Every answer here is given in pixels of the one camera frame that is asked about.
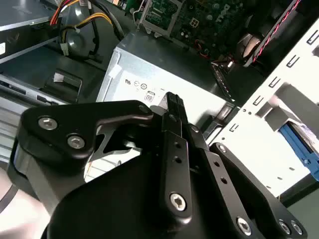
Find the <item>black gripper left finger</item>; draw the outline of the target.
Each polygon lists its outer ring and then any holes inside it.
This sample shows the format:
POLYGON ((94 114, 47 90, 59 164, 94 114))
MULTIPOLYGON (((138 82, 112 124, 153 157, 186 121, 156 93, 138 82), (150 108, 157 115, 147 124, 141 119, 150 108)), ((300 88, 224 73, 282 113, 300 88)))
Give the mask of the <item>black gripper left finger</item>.
POLYGON ((28 155, 21 171, 54 213, 69 193, 87 184, 86 164, 128 138, 142 149, 135 158, 159 161, 159 204, 171 225, 187 225, 192 218, 188 145, 177 98, 165 95, 163 115, 136 100, 29 109, 21 117, 21 149, 28 155))

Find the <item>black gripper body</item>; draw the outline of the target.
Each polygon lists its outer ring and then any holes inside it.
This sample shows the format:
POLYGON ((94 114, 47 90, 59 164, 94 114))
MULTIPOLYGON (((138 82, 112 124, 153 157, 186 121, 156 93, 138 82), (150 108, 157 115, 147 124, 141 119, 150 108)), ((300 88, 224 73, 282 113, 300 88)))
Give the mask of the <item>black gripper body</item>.
POLYGON ((69 193, 47 226, 49 239, 237 239, 235 218, 210 180, 207 170, 222 168, 208 153, 200 172, 190 172, 192 219, 174 230, 160 208, 159 161, 149 156, 122 166, 69 193))

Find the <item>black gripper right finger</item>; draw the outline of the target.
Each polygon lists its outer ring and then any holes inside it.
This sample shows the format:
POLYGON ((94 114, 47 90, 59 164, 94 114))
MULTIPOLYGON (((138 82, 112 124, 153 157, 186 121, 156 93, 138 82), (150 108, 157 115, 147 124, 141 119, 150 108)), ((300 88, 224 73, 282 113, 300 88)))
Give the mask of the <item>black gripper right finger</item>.
POLYGON ((206 144, 177 98, 190 162, 199 171, 199 203, 219 239, 305 239, 292 213, 222 143, 206 144))

